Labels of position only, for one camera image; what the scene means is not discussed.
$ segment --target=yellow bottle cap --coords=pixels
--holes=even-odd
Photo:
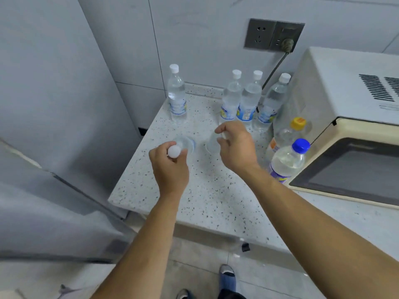
[[[306,119],[304,118],[294,118],[291,121],[290,127],[296,131],[301,131],[306,125]]]

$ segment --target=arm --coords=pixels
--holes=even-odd
[[[168,142],[150,151],[160,197],[144,226],[92,299],[155,299],[161,296],[180,197],[188,183],[187,150],[167,157]]]
[[[220,125],[223,163],[251,188],[274,228],[327,298],[397,298],[399,263],[272,178],[239,122]]]

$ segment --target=hand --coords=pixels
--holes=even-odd
[[[238,175],[242,170],[256,166],[255,144],[251,134],[239,121],[229,121],[216,128],[215,133],[227,131],[227,139],[218,138],[220,156],[224,165]]]
[[[186,163],[188,150],[182,150],[178,158],[171,159],[167,156],[167,150],[173,145],[176,145],[175,141],[163,143],[152,149],[149,155],[160,196],[176,194],[180,198],[189,179]]]

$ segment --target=forearm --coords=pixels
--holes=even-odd
[[[239,173],[282,240],[328,298],[393,298],[399,263],[260,168]]]
[[[160,197],[131,247],[93,299],[160,297],[179,201],[179,195]]]

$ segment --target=microwave window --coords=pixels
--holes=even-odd
[[[292,186],[399,205],[399,147],[345,138],[303,170]]]

